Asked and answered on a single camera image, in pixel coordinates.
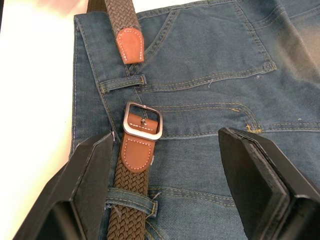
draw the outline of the white background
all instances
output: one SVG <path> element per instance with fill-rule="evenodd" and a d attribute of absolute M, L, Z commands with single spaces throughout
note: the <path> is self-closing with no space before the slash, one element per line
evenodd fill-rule
<path fill-rule="evenodd" d="M 0 32 L 0 240 L 12 239 L 71 145 L 73 15 L 88 0 L 6 0 Z M 136 12 L 193 2 L 133 0 Z"/>

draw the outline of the braided belt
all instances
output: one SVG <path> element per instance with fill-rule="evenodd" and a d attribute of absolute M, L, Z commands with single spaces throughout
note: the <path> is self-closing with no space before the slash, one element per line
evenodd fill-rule
<path fill-rule="evenodd" d="M 159 123 L 129 113 L 130 106 L 138 106 L 157 113 Z M 138 103 L 128 102 L 123 121 L 124 134 L 115 170 L 114 187 L 141 195 L 148 194 L 148 168 L 152 164 L 156 140 L 162 135 L 160 112 Z M 108 239 L 143 239 L 146 214 L 127 206 L 111 209 Z"/>
<path fill-rule="evenodd" d="M 125 64 L 144 61 L 145 43 L 132 0 L 89 0 L 88 12 L 104 11 L 109 15 L 116 44 Z"/>

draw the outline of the denim jeans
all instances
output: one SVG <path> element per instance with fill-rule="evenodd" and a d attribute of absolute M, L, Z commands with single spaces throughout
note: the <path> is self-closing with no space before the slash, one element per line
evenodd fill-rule
<path fill-rule="evenodd" d="M 148 239 L 245 239 L 221 163 L 222 127 L 274 141 L 320 186 L 319 1 L 208 0 L 137 15 L 145 60 L 130 65 L 106 13 L 74 17 L 71 151 L 115 135 L 101 239 L 113 204 L 147 213 Z M 113 188 L 128 101 L 163 114 L 145 198 Z"/>

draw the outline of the blue denim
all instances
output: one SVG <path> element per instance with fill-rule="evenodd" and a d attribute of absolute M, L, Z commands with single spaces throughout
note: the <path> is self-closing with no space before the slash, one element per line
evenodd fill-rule
<path fill-rule="evenodd" d="M 137 16 L 145 60 L 131 65 L 122 62 L 106 13 L 74 17 L 71 151 L 114 132 L 113 189 L 126 103 L 157 108 L 164 121 L 149 199 L 112 190 L 100 239 L 112 204 L 150 215 L 148 239 L 245 239 L 221 162 L 222 127 L 271 139 L 320 186 L 319 1 L 208 0 Z"/>

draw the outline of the metal buckle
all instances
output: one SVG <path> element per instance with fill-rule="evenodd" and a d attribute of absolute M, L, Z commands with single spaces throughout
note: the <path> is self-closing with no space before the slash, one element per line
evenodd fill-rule
<path fill-rule="evenodd" d="M 149 110 L 151 112 L 154 112 L 158 115 L 159 118 L 159 124 L 158 124 L 158 128 L 156 131 L 156 134 L 152 134 L 152 133 L 148 133 L 148 132 L 144 132 L 144 131 L 139 131 L 137 129 L 134 129 L 132 127 L 129 126 L 128 124 L 128 117 L 129 117 L 129 110 L 130 110 L 130 106 L 137 106 L 139 108 L 145 109 L 145 110 Z M 124 120 L 123 120 L 123 129 L 127 134 L 136 136 L 136 137 L 140 137 L 143 139 L 148 139 L 148 140 L 158 140 L 161 135 L 162 135 L 162 131 L 163 131 L 163 118 L 162 118 L 162 114 L 161 112 L 159 112 L 158 110 L 148 107 L 146 105 L 142 105 L 133 101 L 128 101 L 128 103 L 126 104 L 126 108 L 125 108 L 125 113 L 124 113 Z"/>

